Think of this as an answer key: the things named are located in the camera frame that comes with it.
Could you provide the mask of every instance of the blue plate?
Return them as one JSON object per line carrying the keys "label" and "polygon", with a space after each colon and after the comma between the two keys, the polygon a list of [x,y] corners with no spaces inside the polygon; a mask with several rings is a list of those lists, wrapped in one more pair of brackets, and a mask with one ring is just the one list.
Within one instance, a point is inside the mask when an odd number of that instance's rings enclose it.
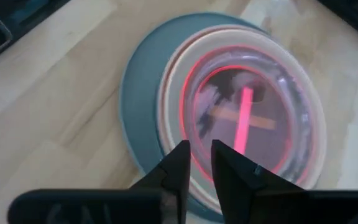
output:
{"label": "blue plate", "polygon": [[[157,94],[167,62],[189,36],[223,24],[259,29],[242,19],[215,12],[188,14],[155,28],[137,46],[128,61],[119,90],[119,114],[128,148],[145,173],[163,158],[157,130]],[[222,215],[208,209],[192,195],[189,195],[188,210],[202,218],[223,222]]]}

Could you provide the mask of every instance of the glowing red stick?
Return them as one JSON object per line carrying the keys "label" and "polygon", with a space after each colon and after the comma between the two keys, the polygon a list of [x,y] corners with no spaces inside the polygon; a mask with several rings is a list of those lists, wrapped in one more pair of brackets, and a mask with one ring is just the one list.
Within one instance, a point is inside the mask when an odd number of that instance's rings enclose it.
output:
{"label": "glowing red stick", "polygon": [[237,124],[236,136],[234,138],[234,150],[243,155],[246,152],[253,92],[253,90],[248,88],[242,89],[239,121]]}

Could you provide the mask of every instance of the wooden surface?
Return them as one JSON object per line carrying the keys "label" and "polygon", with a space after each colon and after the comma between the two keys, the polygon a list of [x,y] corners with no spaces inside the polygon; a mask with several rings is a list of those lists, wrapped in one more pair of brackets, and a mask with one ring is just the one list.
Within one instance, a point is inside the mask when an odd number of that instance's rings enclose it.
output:
{"label": "wooden surface", "polygon": [[71,0],[0,55],[0,223],[26,190],[132,182],[117,117],[121,73],[151,28],[196,11],[251,21],[300,61],[328,128],[317,187],[358,189],[358,33],[316,1]]}

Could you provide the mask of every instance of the wooden table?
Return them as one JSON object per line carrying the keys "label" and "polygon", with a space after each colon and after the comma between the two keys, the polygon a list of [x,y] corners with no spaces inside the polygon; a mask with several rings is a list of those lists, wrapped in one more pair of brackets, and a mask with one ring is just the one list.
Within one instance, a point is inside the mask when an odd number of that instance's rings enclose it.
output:
{"label": "wooden table", "polygon": [[317,188],[358,189],[358,32],[312,0],[71,0],[0,55],[0,223],[40,187],[125,188],[138,171],[117,117],[117,89],[150,29],[219,11],[270,32],[308,71],[328,151]]}

